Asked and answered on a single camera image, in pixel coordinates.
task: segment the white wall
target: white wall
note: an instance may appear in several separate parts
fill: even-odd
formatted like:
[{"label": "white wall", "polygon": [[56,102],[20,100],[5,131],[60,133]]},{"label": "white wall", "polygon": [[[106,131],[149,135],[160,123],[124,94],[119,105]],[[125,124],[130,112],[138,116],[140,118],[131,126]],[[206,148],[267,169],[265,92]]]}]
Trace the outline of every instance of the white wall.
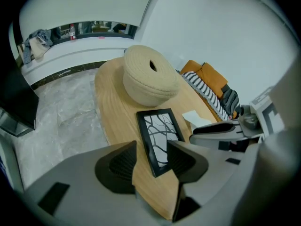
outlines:
[{"label": "white wall", "polygon": [[118,37],[91,37],[68,41],[51,47],[39,61],[32,60],[22,66],[22,74],[28,84],[56,72],[98,61],[110,60],[124,55],[124,50],[139,44],[133,39]]},{"label": "white wall", "polygon": [[276,84],[299,49],[258,0],[152,0],[135,39],[177,69],[188,60],[210,63],[243,104]]},{"label": "white wall", "polygon": [[37,29],[83,21],[113,21],[139,26],[149,0],[28,0],[20,11],[23,39]]}]

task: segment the woven basket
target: woven basket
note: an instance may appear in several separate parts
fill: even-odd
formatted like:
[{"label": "woven basket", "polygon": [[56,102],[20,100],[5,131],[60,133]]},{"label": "woven basket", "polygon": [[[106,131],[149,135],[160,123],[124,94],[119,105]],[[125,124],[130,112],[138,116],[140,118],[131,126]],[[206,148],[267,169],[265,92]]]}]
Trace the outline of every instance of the woven basket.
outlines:
[{"label": "woven basket", "polygon": [[139,104],[158,106],[179,92],[179,76],[159,52],[142,45],[127,49],[123,84]]}]

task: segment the marble floor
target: marble floor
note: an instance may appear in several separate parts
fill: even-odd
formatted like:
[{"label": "marble floor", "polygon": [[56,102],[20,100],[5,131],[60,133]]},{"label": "marble floor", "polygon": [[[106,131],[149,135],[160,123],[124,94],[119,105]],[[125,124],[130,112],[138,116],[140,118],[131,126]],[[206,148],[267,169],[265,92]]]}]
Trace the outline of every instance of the marble floor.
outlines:
[{"label": "marble floor", "polygon": [[35,90],[36,130],[12,138],[25,189],[72,155],[108,146],[95,97],[97,69],[62,77]]}]

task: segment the striped pillow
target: striped pillow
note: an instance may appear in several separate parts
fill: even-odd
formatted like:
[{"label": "striped pillow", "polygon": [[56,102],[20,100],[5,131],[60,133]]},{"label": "striped pillow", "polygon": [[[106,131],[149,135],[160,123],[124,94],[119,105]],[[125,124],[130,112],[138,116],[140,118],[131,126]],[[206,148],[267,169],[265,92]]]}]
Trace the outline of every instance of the striped pillow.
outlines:
[{"label": "striped pillow", "polygon": [[190,86],[203,98],[206,99],[208,104],[212,107],[215,113],[223,121],[228,120],[226,111],[220,104],[220,100],[217,98],[215,93],[207,86],[201,78],[193,71],[185,72],[182,77],[190,84]]}]

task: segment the wooden table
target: wooden table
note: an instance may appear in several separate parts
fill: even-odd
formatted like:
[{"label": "wooden table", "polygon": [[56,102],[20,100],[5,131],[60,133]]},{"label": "wooden table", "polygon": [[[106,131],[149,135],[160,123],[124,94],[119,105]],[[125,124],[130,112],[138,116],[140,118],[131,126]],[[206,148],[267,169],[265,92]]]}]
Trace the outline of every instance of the wooden table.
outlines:
[{"label": "wooden table", "polygon": [[171,108],[186,142],[192,134],[182,114],[196,110],[200,117],[216,122],[197,93],[179,75],[181,89],[178,95],[157,107],[136,103],[123,86],[124,59],[115,58],[104,63],[95,76],[96,98],[102,126],[111,145],[137,141],[137,163],[132,183],[144,200],[161,216],[171,220],[174,214],[179,181],[172,170],[153,177],[143,147],[136,118],[137,111]]}]

